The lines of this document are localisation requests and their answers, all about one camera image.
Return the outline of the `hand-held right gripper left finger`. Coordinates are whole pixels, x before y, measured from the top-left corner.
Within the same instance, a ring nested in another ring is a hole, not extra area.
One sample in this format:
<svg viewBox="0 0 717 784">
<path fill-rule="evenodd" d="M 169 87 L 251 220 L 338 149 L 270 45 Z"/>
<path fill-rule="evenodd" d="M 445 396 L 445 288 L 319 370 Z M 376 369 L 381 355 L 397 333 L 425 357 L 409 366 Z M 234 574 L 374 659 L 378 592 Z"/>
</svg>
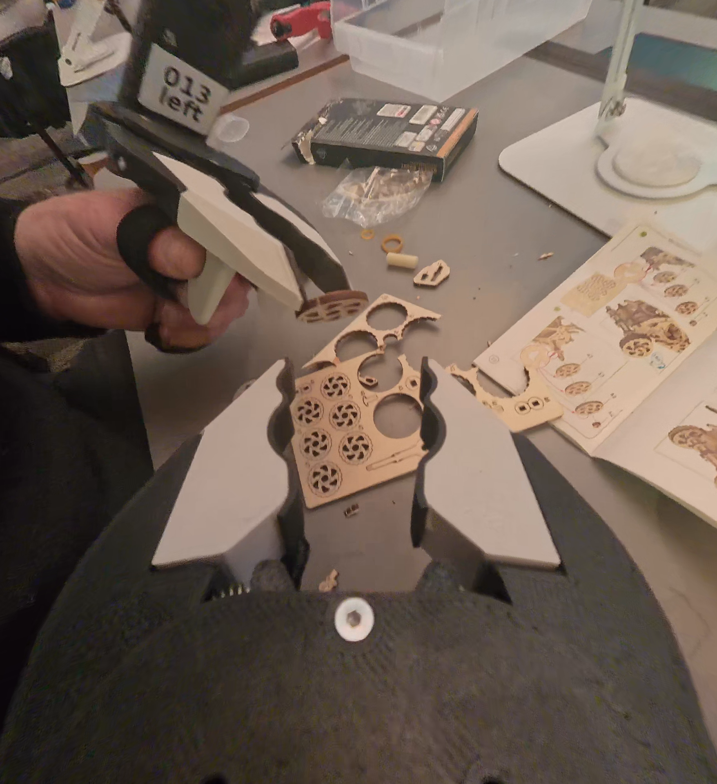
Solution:
<svg viewBox="0 0 717 784">
<path fill-rule="evenodd" d="M 294 436 L 294 367 L 276 361 L 201 433 L 153 568 L 206 563 L 249 584 L 281 563 L 299 588 L 308 560 L 301 483 L 285 456 Z"/>
</svg>

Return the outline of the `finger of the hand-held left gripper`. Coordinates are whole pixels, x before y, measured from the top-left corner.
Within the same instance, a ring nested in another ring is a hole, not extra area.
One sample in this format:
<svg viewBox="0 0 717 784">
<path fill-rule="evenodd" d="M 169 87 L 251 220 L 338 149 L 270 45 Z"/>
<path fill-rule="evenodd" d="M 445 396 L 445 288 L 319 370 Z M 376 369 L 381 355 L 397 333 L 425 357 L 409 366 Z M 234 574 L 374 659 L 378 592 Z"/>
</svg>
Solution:
<svg viewBox="0 0 717 784">
<path fill-rule="evenodd" d="M 258 191 L 234 186 L 225 189 L 225 196 L 283 244 L 300 287 L 310 281 L 324 293 L 351 290 L 336 253 L 312 224 L 277 194 L 263 186 Z"/>
<path fill-rule="evenodd" d="M 184 185 L 179 229 L 207 252 L 202 273 L 187 282 L 190 313 L 214 314 L 236 275 L 279 303 L 300 309 L 304 297 L 283 243 L 234 204 L 218 180 L 165 154 L 155 152 L 155 157 Z"/>
</svg>

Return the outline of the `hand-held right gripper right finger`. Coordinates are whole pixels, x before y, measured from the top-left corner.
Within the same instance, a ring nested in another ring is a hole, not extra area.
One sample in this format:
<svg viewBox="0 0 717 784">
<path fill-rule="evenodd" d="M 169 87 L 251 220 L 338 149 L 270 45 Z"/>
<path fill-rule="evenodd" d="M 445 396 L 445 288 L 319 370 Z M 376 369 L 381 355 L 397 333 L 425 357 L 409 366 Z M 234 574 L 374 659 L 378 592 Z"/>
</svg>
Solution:
<svg viewBox="0 0 717 784">
<path fill-rule="evenodd" d="M 437 361 L 421 363 L 425 449 L 412 496 L 412 546 L 464 570 L 554 570 L 561 558 L 510 429 Z"/>
</svg>

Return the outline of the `wooden wheel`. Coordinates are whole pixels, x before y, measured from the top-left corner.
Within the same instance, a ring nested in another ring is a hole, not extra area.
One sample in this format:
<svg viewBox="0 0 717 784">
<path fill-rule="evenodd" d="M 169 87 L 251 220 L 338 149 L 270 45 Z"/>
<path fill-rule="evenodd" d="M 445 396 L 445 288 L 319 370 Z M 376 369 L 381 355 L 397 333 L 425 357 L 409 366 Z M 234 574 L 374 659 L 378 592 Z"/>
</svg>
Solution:
<svg viewBox="0 0 717 784">
<path fill-rule="evenodd" d="M 317 324 L 353 318 L 369 305 L 368 302 L 367 295 L 361 291 L 327 292 L 306 300 L 296 312 L 296 319 L 305 324 Z"/>
</svg>

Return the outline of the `person's left hand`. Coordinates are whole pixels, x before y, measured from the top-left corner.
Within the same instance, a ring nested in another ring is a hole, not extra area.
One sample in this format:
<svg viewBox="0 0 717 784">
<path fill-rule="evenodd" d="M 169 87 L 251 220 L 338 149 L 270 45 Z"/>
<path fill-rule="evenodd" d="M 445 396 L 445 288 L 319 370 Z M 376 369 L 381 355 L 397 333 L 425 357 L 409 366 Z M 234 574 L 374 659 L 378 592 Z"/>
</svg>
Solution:
<svg viewBox="0 0 717 784">
<path fill-rule="evenodd" d="M 138 188 L 50 198 L 24 209 L 14 244 L 41 312 L 58 322 L 144 332 L 157 328 L 165 349 L 199 349 L 220 338 L 249 306 L 250 284 L 235 277 L 206 325 L 187 307 L 157 296 L 122 260 L 120 221 L 151 203 Z"/>
</svg>

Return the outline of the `clear plastic cup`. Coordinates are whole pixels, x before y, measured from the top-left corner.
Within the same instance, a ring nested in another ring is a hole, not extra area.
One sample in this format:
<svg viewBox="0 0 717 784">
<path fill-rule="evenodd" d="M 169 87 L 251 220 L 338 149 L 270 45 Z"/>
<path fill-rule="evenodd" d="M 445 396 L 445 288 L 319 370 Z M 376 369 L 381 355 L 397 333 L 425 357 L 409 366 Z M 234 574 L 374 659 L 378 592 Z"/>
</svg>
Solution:
<svg viewBox="0 0 717 784">
<path fill-rule="evenodd" d="M 249 121 L 236 114 L 221 114 L 207 135 L 207 143 L 214 149 L 242 140 L 249 132 Z"/>
</svg>

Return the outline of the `clear plastic bag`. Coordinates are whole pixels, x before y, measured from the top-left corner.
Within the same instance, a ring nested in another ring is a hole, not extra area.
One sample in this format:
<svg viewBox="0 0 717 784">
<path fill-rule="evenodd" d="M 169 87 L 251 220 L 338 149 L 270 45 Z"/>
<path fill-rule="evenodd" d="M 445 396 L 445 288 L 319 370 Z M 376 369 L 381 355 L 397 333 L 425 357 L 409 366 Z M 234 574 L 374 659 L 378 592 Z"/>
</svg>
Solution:
<svg viewBox="0 0 717 784">
<path fill-rule="evenodd" d="M 324 217 L 350 221 L 362 229 L 389 223 L 415 209 L 433 173 L 374 166 L 344 169 L 344 176 L 321 203 Z"/>
</svg>

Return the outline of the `black cardboard box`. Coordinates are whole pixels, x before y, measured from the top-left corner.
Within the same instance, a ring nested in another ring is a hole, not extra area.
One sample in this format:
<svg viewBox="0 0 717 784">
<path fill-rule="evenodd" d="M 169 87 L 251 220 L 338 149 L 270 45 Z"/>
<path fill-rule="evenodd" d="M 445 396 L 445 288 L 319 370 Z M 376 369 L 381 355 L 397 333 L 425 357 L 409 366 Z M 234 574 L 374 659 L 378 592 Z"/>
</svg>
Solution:
<svg viewBox="0 0 717 784">
<path fill-rule="evenodd" d="M 352 97 L 327 103 L 291 145 L 305 164 L 420 171 L 441 183 L 478 122 L 479 111 L 471 107 Z"/>
</svg>

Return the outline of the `instruction booklet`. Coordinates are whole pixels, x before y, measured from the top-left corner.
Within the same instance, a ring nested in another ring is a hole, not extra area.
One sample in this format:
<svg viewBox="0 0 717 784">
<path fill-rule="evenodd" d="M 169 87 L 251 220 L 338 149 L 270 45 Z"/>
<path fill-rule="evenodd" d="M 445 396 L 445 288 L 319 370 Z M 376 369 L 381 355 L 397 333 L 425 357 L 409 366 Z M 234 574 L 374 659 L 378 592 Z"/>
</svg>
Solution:
<svg viewBox="0 0 717 784">
<path fill-rule="evenodd" d="M 717 261 L 626 227 L 474 365 L 513 394 L 530 365 L 564 436 L 717 528 Z"/>
</svg>

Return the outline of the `red plastic tool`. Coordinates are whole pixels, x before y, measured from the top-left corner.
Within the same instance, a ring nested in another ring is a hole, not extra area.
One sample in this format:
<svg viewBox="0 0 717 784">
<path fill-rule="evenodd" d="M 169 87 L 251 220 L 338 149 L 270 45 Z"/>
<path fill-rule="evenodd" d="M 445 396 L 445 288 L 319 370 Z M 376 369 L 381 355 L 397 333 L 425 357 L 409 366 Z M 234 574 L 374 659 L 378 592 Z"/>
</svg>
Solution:
<svg viewBox="0 0 717 784">
<path fill-rule="evenodd" d="M 269 29 L 278 42 L 299 38 L 312 31 L 315 31 L 322 40 L 330 40 L 333 36 L 331 2 L 301 2 L 289 11 L 274 14 Z"/>
</svg>

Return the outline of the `person's black clothing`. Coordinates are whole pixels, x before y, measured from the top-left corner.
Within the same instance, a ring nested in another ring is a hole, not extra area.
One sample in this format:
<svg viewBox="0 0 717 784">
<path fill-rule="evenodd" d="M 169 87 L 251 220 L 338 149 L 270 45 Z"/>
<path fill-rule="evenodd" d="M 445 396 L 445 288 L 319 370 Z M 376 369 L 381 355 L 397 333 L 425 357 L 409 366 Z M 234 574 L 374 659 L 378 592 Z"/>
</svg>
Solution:
<svg viewBox="0 0 717 784">
<path fill-rule="evenodd" d="M 63 585 L 152 471 L 123 332 L 58 373 L 0 346 L 0 734 Z"/>
</svg>

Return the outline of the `clear plastic drawer cabinet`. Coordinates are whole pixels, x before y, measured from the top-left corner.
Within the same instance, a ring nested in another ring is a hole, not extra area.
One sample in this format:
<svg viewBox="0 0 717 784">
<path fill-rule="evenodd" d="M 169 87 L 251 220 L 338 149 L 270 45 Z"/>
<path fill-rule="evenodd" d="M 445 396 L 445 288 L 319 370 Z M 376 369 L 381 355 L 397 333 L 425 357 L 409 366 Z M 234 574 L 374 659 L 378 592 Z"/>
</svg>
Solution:
<svg viewBox="0 0 717 784">
<path fill-rule="evenodd" d="M 332 1 L 353 71 L 437 101 L 581 22 L 591 1 Z"/>
</svg>

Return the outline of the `white book stand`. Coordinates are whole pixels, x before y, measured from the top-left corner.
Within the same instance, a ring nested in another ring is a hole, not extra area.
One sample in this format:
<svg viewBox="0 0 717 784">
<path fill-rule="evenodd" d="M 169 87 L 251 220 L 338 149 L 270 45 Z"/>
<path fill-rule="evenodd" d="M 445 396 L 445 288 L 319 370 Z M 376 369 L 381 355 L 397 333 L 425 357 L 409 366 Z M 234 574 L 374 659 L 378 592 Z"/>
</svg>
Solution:
<svg viewBox="0 0 717 784">
<path fill-rule="evenodd" d="M 717 93 L 639 75 L 643 2 L 623 2 L 599 103 L 504 149 L 501 170 L 604 234 L 653 221 L 717 258 Z"/>
</svg>

